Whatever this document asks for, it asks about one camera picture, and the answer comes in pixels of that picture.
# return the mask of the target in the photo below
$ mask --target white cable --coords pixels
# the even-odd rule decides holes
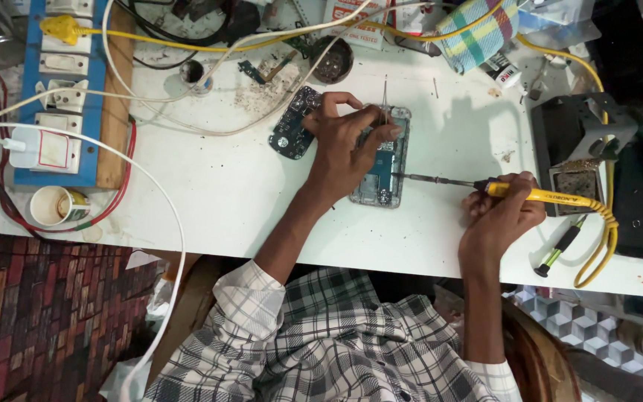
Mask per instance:
[[[170,307],[168,308],[168,312],[165,314],[163,323],[160,326],[160,331],[158,331],[158,333],[155,335],[155,339],[153,340],[153,343],[150,344],[150,347],[148,347],[148,350],[145,352],[141,360],[138,361],[138,364],[136,364],[135,367],[133,367],[133,370],[131,370],[131,372],[128,374],[126,379],[123,381],[123,387],[121,388],[121,400],[123,402],[130,402],[129,390],[131,388],[131,381],[135,376],[135,374],[141,369],[141,367],[143,367],[143,365],[150,359],[150,357],[153,356],[153,352],[155,351],[155,348],[157,348],[161,338],[163,337],[163,334],[165,334],[165,328],[167,328],[168,326],[168,321],[170,321],[170,316],[173,313],[173,306],[175,306],[175,300],[178,296],[178,289],[180,288],[180,281],[183,276],[183,265],[185,263],[185,234],[183,232],[183,223],[180,220],[180,215],[178,215],[178,210],[175,208],[175,205],[173,204],[173,201],[170,199],[170,196],[168,195],[168,193],[165,192],[165,189],[163,189],[163,186],[161,186],[160,183],[158,183],[158,180],[156,180],[150,173],[148,173],[146,169],[143,169],[143,167],[140,166],[138,162],[135,162],[131,158],[127,157],[125,154],[122,154],[120,151],[113,149],[112,147],[104,144],[103,142],[96,141],[82,134],[72,133],[66,130],[59,130],[59,129],[52,129],[49,127],[37,126],[35,124],[0,123],[0,127],[24,127],[24,128],[31,128],[36,130],[46,130],[53,133],[59,133],[59,134],[68,135],[70,137],[80,138],[81,140],[91,142],[95,145],[98,145],[99,147],[102,147],[105,150],[111,151],[114,154],[118,155],[123,160],[125,160],[126,162],[130,163],[134,168],[143,172],[144,175],[148,176],[148,178],[153,182],[153,184],[155,184],[156,187],[160,189],[160,192],[163,193],[165,200],[170,205],[170,209],[173,210],[173,215],[175,215],[175,221],[178,223],[178,229],[180,231],[181,255],[180,255],[180,264],[178,265],[178,273],[175,276],[175,283],[173,284],[173,292],[170,295]]]
[[[119,82],[120,82],[120,83],[123,85],[123,87],[124,87],[124,88],[129,92],[129,93],[130,93],[130,95],[137,96],[137,95],[136,95],[136,93],[135,93],[135,92],[133,92],[133,91],[131,90],[131,88],[130,88],[130,87],[129,87],[129,86],[128,86],[124,81],[123,81],[123,78],[120,76],[120,73],[118,72],[118,68],[116,68],[115,63],[113,62],[113,58],[112,58],[112,56],[111,56],[111,52],[110,52],[110,49],[109,49],[109,46],[108,46],[108,40],[107,40],[107,38],[108,38],[108,33],[107,33],[107,32],[108,32],[108,27],[107,27],[106,25],[107,25],[107,22],[108,22],[108,20],[109,20],[109,14],[110,14],[110,12],[111,12],[111,8],[112,8],[112,5],[113,5],[113,2],[114,2],[114,0],[109,0],[108,4],[106,5],[106,10],[105,10],[105,12],[103,12],[103,24],[102,24],[103,50],[106,52],[106,58],[107,58],[107,60],[108,60],[108,65],[109,65],[109,67],[111,68],[111,70],[113,71],[113,74],[116,76],[116,78],[118,78]],[[368,21],[369,19],[373,18],[373,17],[374,17],[374,16],[376,16],[377,14],[385,13],[385,12],[388,12],[388,11],[391,11],[391,10],[400,9],[400,8],[404,8],[404,7],[428,6],[428,5],[429,5],[429,3],[430,3],[430,4],[432,4],[432,2],[425,1],[425,2],[419,2],[419,3],[401,4],[401,5],[398,5],[398,6],[388,7],[388,8],[386,8],[386,9],[381,9],[381,10],[379,10],[379,11],[376,11],[376,12],[371,13],[371,14],[370,14],[370,15],[368,15],[367,17],[360,19],[359,21],[355,22],[354,24],[352,24],[351,26],[349,26],[348,28],[346,28],[346,29],[345,29],[344,31],[342,31],[339,35],[337,35],[337,36],[332,40],[332,42],[331,42],[331,43],[329,43],[329,45],[326,47],[326,49],[324,49],[324,51],[323,51],[323,52],[321,52],[321,53],[320,53],[319,57],[317,58],[317,62],[316,62],[316,63],[314,63],[314,65],[309,69],[309,71],[307,72],[307,75],[306,75],[306,76],[304,76],[304,78],[302,78],[301,80],[296,79],[296,80],[294,81],[294,82],[298,82],[297,86],[296,86],[296,87],[294,87],[293,89],[290,89],[289,91],[287,91],[287,93],[285,94],[284,98],[282,98],[282,101],[281,101],[281,102],[280,102],[280,104],[277,106],[277,108],[275,108],[275,109],[273,109],[271,112],[269,112],[269,113],[265,114],[265,115],[264,115],[262,118],[260,118],[259,120],[255,121],[255,122],[253,122],[253,123],[251,123],[251,124],[248,124],[247,126],[242,127],[241,129],[237,129],[237,130],[234,130],[234,131],[231,131],[231,132],[214,132],[214,131],[209,131],[209,130],[201,129],[200,127],[196,127],[196,126],[191,125],[191,124],[183,123],[183,122],[181,122],[181,121],[179,121],[179,120],[177,120],[177,119],[174,119],[173,117],[170,117],[170,116],[168,116],[168,115],[162,114],[162,113],[160,113],[160,111],[159,111],[159,110],[155,109],[153,106],[151,106],[151,105],[147,104],[146,102],[141,102],[141,103],[142,103],[144,106],[146,106],[148,109],[150,109],[150,110],[154,113],[154,115],[159,114],[160,116],[162,116],[163,118],[167,119],[167,120],[168,120],[168,121],[170,121],[170,122],[173,122],[173,123],[175,123],[175,124],[178,124],[178,125],[180,125],[180,126],[183,126],[183,127],[187,128],[187,129],[191,129],[191,130],[196,131],[196,132],[198,132],[198,133],[202,133],[202,134],[205,134],[205,135],[210,135],[210,136],[212,136],[212,137],[226,137],[226,136],[230,136],[230,135],[234,135],[234,134],[242,133],[242,132],[244,132],[244,131],[247,131],[247,130],[249,130],[249,129],[251,129],[251,128],[253,128],[253,127],[257,126],[257,125],[259,125],[259,124],[260,124],[260,123],[262,123],[264,120],[267,120],[268,118],[270,118],[270,117],[271,117],[271,116],[273,116],[274,114],[277,114],[279,111],[281,111],[284,107],[286,107],[286,106],[287,106],[287,104],[291,102],[291,100],[292,100],[292,98],[293,98],[294,94],[296,94],[296,93],[297,93],[297,91],[299,91],[299,88],[301,88],[301,87],[304,85],[304,83],[308,80],[309,76],[311,76],[311,74],[312,74],[312,73],[313,73],[313,71],[317,68],[317,66],[318,66],[318,65],[319,65],[319,63],[322,61],[322,59],[324,59],[324,56],[326,55],[326,53],[327,53],[327,52],[332,48],[332,46],[334,46],[334,43],[336,43],[336,41],[339,39],[339,37],[344,36],[344,34],[345,34],[346,32],[348,32],[348,31],[352,30],[353,28],[355,28],[356,26],[361,25],[362,23],[364,23],[364,22]],[[359,8],[357,9],[357,11],[361,10],[364,6],[365,6],[365,4],[362,4],[361,6],[359,6]],[[340,22],[341,22],[341,20],[335,21],[332,25],[337,25],[337,24],[339,24]],[[314,28],[314,27],[316,27],[316,26],[309,26],[309,27],[307,27],[307,29],[312,29],[312,28]],[[294,31],[296,31],[296,30],[289,31],[289,32],[285,32],[285,34],[290,34],[290,33],[293,33]],[[241,44],[239,41],[238,41],[238,42],[236,42],[236,43],[235,43],[235,45],[234,45],[232,48],[230,48],[230,49],[231,49],[231,50],[233,50],[233,49],[234,49],[234,48],[236,48],[239,44]],[[221,59],[220,59],[220,60],[219,60],[219,61],[218,61],[214,66],[213,66],[213,68],[212,68],[210,71],[208,71],[208,72],[207,72],[207,74],[205,74],[205,75],[204,75],[204,76],[203,76],[203,77],[202,77],[202,78],[197,82],[197,85],[202,85],[205,81],[207,81],[208,77],[209,77],[210,75],[212,75],[212,73],[213,73],[213,72],[215,72],[215,71],[217,70],[217,68],[220,66],[220,64],[222,64],[222,62],[223,62],[224,60],[226,60],[226,59],[227,59],[227,57],[228,57],[228,56],[229,56],[229,54],[231,53],[231,50],[228,50],[227,52],[225,52],[225,54],[223,54],[223,55],[222,55],[222,58],[221,58]],[[190,92],[191,90],[192,90],[192,89],[188,89],[188,91],[187,91],[187,92],[185,92],[183,95],[179,96],[179,98],[180,98],[180,97],[184,97],[184,96],[186,96],[186,95],[188,94],[188,92]]]
[[[371,1],[372,0],[364,0],[364,2],[361,3],[361,5],[359,5],[359,8],[354,10],[353,13],[345,16],[342,19],[338,19],[338,20],[333,21],[333,22],[320,23],[318,25],[313,25],[313,26],[305,26],[303,28],[292,29],[290,31],[274,31],[274,32],[258,33],[256,35],[249,35],[249,36],[246,36],[244,38],[238,39],[222,55],[222,58],[212,67],[212,69],[210,71],[208,71],[207,74],[205,74],[205,76],[202,77],[202,79],[200,79],[198,81],[198,85],[204,84],[204,82],[207,81],[207,78],[210,77],[210,75],[212,75],[212,73],[214,73],[220,67],[222,62],[229,57],[229,55],[230,55],[230,53],[232,53],[232,51],[234,51],[235,49],[237,49],[237,47],[241,46],[242,44],[244,44],[244,43],[246,43],[248,41],[252,41],[254,39],[262,39],[262,38],[266,38],[268,36],[283,36],[283,35],[288,35],[288,34],[305,34],[306,32],[316,31],[317,29],[325,29],[325,28],[329,28],[330,26],[339,25],[341,23],[344,23],[344,22],[347,22],[347,21],[353,19],[353,17],[355,17],[357,14],[359,14],[362,11],[362,8],[365,7],[366,5],[368,5]],[[110,6],[111,6],[111,3],[109,3],[108,6],[106,7],[106,11],[108,11],[109,14],[110,14]],[[35,102],[36,100],[39,100],[39,99],[41,99],[41,98],[43,98],[45,96],[49,96],[49,95],[55,94],[57,92],[70,91],[70,90],[71,90],[70,88],[49,89],[48,91],[44,91],[44,92],[42,92],[40,94],[37,94],[37,95],[34,95],[34,96],[32,96],[32,97],[30,97],[28,99],[24,99],[23,101],[17,103],[16,105],[7,107],[6,109],[0,111],[0,116],[4,116],[5,114],[7,114],[7,113],[9,113],[9,112],[11,112],[13,110],[16,110],[19,107],[22,107],[23,105],[28,105],[29,103]],[[185,94],[183,94],[183,95],[178,96],[176,98],[168,98],[168,99],[150,99],[150,98],[141,98],[141,97],[138,97],[138,96],[121,95],[121,94],[113,94],[113,93],[110,93],[110,92],[94,91],[92,89],[77,89],[77,91],[85,92],[86,94],[92,94],[92,95],[112,96],[114,98],[137,100],[137,101],[141,101],[141,102],[159,102],[159,103],[175,102],[175,101],[178,101],[178,100],[182,99],[182,97],[184,97],[184,95],[185,95]]]

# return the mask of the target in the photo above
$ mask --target paper cup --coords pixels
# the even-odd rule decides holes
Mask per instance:
[[[91,203],[75,189],[46,186],[33,194],[30,209],[39,224],[54,226],[85,218],[91,212]]]

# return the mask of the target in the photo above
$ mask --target white table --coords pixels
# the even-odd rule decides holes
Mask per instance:
[[[535,171],[527,103],[519,103],[514,89],[489,95],[495,84],[482,72],[461,77],[441,57],[429,58],[386,45],[384,51],[354,47],[351,74],[332,86],[311,84],[323,91],[348,91],[362,102],[380,102],[388,75],[388,103],[411,110],[411,134],[406,172],[476,180],[502,173]],[[146,56],[152,50],[138,51]],[[308,63],[295,59],[281,73],[284,83],[261,88],[237,69],[244,57],[257,65],[271,54],[290,48],[276,44],[262,50],[235,54],[214,75],[214,91],[204,98],[187,98],[166,105],[164,113],[209,130],[243,127],[273,108]],[[166,51],[179,60],[182,53]],[[532,80],[537,54],[519,51],[513,59]],[[199,54],[198,60],[206,56]],[[134,91],[140,96],[169,97],[164,82],[175,70],[135,68]],[[563,71],[549,69],[544,80],[553,93],[567,93]],[[434,88],[434,79],[438,96]],[[138,102],[138,145],[135,159],[160,180],[174,200],[185,228],[190,252],[253,257],[306,179],[315,145],[301,160],[281,157],[267,144],[279,114],[256,129],[233,137],[202,137],[178,130],[155,117]],[[35,188],[16,186],[13,198],[28,211]],[[112,192],[84,189],[93,199],[94,213],[102,210]],[[464,231],[460,200],[468,188],[432,185],[407,180],[401,206],[396,210],[354,205],[340,200],[314,228],[299,262],[349,268],[458,277],[457,246]],[[532,268],[546,257],[565,232],[568,219],[547,219],[521,237],[502,260],[502,280],[508,283],[571,288],[582,263],[594,251],[602,220],[589,217],[576,241],[552,267],[549,278]],[[0,210],[0,233],[25,235]],[[81,233],[52,236],[60,239],[111,245],[179,250],[171,210],[163,196],[134,170],[128,193],[106,220]],[[643,261],[615,256],[603,273],[586,287],[615,293],[643,295]]]

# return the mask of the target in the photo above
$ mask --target red cable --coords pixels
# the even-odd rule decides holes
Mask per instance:
[[[4,109],[6,109],[6,107],[7,107],[9,91],[6,88],[6,83],[5,83],[5,81],[4,81],[4,79],[2,78],[1,75],[0,75],[0,84],[1,84],[1,91],[2,91],[2,95],[3,95],[3,96],[0,97],[0,111],[2,111]],[[6,121],[6,115],[0,116],[0,122],[5,122],[5,121]],[[128,150],[127,150],[126,154],[127,154],[127,156],[129,158],[132,159],[133,158],[133,153],[134,153],[134,150],[135,150],[136,140],[137,140],[137,126],[136,126],[135,120],[131,120],[131,126],[132,126],[131,127],[131,139],[129,141]],[[0,127],[0,137],[2,139],[10,137],[8,127]],[[0,183],[2,184],[2,186],[4,185],[4,171],[5,171],[5,168],[6,168],[6,163],[8,161],[9,161],[9,150],[5,150],[4,148],[2,148],[2,150],[1,150],[1,161],[0,161]],[[121,184],[121,188],[119,189],[118,193],[116,193],[116,196],[111,201],[111,204],[109,204],[109,206],[100,215],[94,217],[88,223],[80,224],[80,225],[78,225],[76,227],[72,227],[72,228],[69,228],[69,229],[49,230],[49,229],[43,229],[43,228],[40,228],[40,227],[33,226],[32,224],[29,224],[28,222],[26,222],[26,220],[23,218],[23,216],[21,216],[20,214],[17,213],[18,211],[16,211],[16,213],[15,213],[14,211],[10,210],[9,206],[7,206],[7,204],[5,204],[4,199],[2,198],[2,196],[0,196],[0,205],[1,205],[1,208],[4,210],[4,213],[9,218],[11,218],[14,222],[19,223],[21,226],[23,226],[29,232],[31,232],[32,230],[35,230],[37,232],[43,232],[43,233],[74,232],[74,231],[76,231],[77,227],[81,227],[81,226],[84,226],[84,225],[85,225],[85,227],[88,227],[88,226],[92,226],[92,225],[102,221],[103,219],[105,219],[108,215],[110,215],[116,209],[116,207],[120,204],[121,200],[123,199],[123,196],[125,196],[126,189],[128,188],[128,182],[129,182],[129,179],[130,179],[130,173],[131,173],[131,166],[130,166],[129,163],[126,163],[126,169],[125,169],[125,172],[124,172],[123,183]]]

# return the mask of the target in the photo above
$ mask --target checkered shirt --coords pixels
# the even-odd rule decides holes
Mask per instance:
[[[285,291],[250,261],[213,292],[144,401],[521,401],[507,362],[463,361],[428,297],[381,304],[364,271],[320,268]]]

